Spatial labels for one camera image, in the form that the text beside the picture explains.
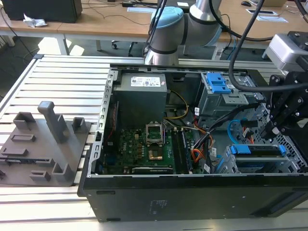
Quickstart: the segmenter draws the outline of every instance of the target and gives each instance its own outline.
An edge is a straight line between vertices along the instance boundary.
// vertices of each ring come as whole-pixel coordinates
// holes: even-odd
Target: blue cable
[[[238,141],[235,140],[235,138],[232,136],[231,134],[231,124],[234,123],[234,122],[238,122],[238,123],[241,123],[241,121],[239,119],[234,119],[234,120],[231,120],[230,123],[228,124],[227,126],[227,133],[228,133],[228,136],[230,138],[230,140],[233,142],[233,143],[238,143]]]
[[[228,56],[227,60],[230,60],[231,55],[232,55],[232,53],[233,53],[233,51],[235,50],[236,45],[237,45],[237,41],[236,41],[235,36],[232,36],[232,37],[233,37],[233,49],[232,49],[231,53],[229,54],[229,56]]]

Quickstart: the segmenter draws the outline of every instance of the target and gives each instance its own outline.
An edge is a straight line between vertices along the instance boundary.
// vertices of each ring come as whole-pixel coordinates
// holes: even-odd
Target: metal slats
[[[308,227],[308,202],[278,218],[98,223],[86,198],[79,198],[76,193],[85,155],[94,140],[93,132],[110,63],[141,64],[142,59],[45,55],[37,63],[32,62],[33,68],[27,72],[23,82],[18,85],[19,88],[3,107],[4,111],[0,113],[0,148],[14,129],[13,119],[18,112],[32,112],[34,118],[43,118],[37,111],[38,103],[42,100],[53,100],[56,105],[55,112],[62,113],[65,119],[72,120],[75,116],[82,116],[92,125],[74,186],[0,188],[0,211],[3,211],[0,216],[0,230],[280,231],[280,228],[284,228],[284,231],[296,231],[295,227]],[[180,60],[180,64],[227,68],[229,62]],[[271,63],[237,62],[235,66],[257,69],[265,78],[280,73]]]
[[[69,98],[69,99],[101,99],[103,97],[103,91],[84,92],[84,91],[58,91],[56,94],[54,91],[46,90],[21,90],[18,94],[18,98]]]
[[[24,84],[21,90],[52,90],[55,91],[102,91],[104,85],[60,85],[60,84]]]
[[[106,79],[54,79],[54,78],[29,78],[28,84],[76,84],[76,85],[105,85]]]

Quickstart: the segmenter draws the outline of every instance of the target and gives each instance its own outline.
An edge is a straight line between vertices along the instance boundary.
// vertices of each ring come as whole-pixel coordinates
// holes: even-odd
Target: office chair
[[[111,47],[112,49],[117,49],[117,45],[116,43],[119,41],[111,41]],[[137,42],[131,42],[130,46],[129,46],[129,50],[128,50],[128,57],[133,57],[133,55],[131,54],[131,50],[133,49],[134,45],[137,44]]]

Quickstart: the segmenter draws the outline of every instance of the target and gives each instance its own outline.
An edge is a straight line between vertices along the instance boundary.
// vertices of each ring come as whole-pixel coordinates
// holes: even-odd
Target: floor
[[[21,75],[28,62],[31,60],[32,54],[37,52],[42,54],[60,54],[57,42],[53,38],[14,38],[15,46],[8,47],[1,44],[0,48],[0,101],[10,90],[14,82]],[[27,46],[28,50],[23,46],[21,41]],[[96,51],[95,41],[71,39],[67,41],[71,55],[88,55],[88,56],[119,56],[127,57],[130,42],[118,42],[117,50],[112,49],[110,41],[101,41],[101,51]],[[141,57],[144,43],[135,44],[132,55]],[[179,47],[179,58],[187,59],[211,59],[214,47],[189,47],[188,55],[183,55],[183,47]],[[264,61],[261,58],[264,50],[242,49],[239,53],[238,60],[246,61]],[[223,54],[222,60],[227,59],[227,55]]]

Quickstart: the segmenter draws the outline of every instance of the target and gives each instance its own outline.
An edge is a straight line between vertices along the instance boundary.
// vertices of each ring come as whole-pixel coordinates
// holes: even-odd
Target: light blue robot joint cap
[[[161,8],[158,9],[156,18],[159,15]],[[155,16],[155,12],[152,13],[151,21]],[[184,12],[179,7],[174,6],[166,6],[159,18],[156,29],[165,28],[177,23],[184,16]]]

